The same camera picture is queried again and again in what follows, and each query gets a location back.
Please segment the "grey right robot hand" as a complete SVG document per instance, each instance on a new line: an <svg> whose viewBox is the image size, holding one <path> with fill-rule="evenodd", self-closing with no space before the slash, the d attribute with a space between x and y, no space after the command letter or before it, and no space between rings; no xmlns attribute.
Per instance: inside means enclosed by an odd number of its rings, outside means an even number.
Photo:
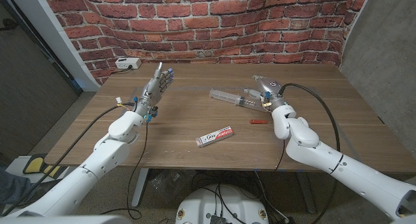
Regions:
<svg viewBox="0 0 416 224"><path fill-rule="evenodd" d="M260 100L265 110L272 112L279 106L288 105L283 96L279 94L281 85L278 81L260 75L253 75L252 78L256 81L257 89L243 89L243 91L252 99Z"/></svg>

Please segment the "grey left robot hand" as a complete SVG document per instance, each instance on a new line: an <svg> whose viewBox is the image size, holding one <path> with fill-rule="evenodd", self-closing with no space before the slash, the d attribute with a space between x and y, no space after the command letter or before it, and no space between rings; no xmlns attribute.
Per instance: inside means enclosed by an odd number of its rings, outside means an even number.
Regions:
<svg viewBox="0 0 416 224"><path fill-rule="evenodd" d="M145 85L134 112L142 117L150 113L151 109L162 99L162 94L174 81L172 68L162 71L163 63L160 62L155 70L154 77Z"/></svg>

